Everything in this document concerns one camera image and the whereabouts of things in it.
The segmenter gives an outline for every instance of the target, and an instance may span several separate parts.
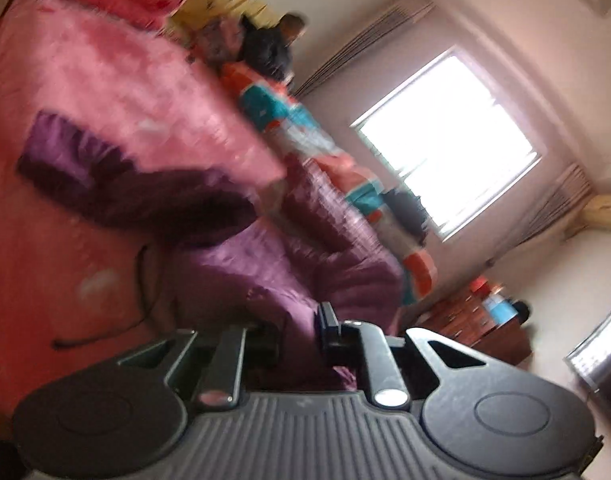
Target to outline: red object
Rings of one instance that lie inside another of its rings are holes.
[[[480,300],[484,300],[492,293],[490,283],[484,276],[479,276],[476,280],[470,283],[470,292],[472,292]]]

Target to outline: bed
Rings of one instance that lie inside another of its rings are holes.
[[[264,189],[282,164],[177,45],[64,0],[15,0],[0,23],[0,410],[40,384],[151,338],[146,327],[55,351],[138,316],[140,235],[55,206],[15,171],[41,110],[122,147],[145,170],[220,166]]]

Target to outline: ribbed plastic surface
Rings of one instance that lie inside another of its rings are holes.
[[[122,480],[478,478],[441,462],[418,431],[412,416],[375,410],[363,393],[252,394],[239,410],[200,416],[170,456]]]

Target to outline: black cable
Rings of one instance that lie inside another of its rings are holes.
[[[139,308],[141,309],[142,316],[137,321],[135,321],[131,325],[128,325],[127,327],[109,330],[108,332],[96,336],[86,337],[82,339],[55,339],[52,341],[53,349],[69,350],[72,348],[77,348],[79,346],[85,346],[90,343],[96,343],[97,341],[101,341],[104,339],[111,339],[136,328],[150,317],[154,309],[154,305],[156,304],[156,301],[153,301],[153,303],[148,303],[148,298],[146,297],[146,287],[144,285],[144,261],[146,259],[146,252],[148,252],[148,249],[149,247],[147,245],[144,245],[138,251],[137,256],[135,256],[135,285],[137,286],[137,301]]]

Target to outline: bright window light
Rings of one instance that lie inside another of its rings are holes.
[[[526,173],[538,155],[454,54],[402,87],[355,126],[421,197],[446,238]]]

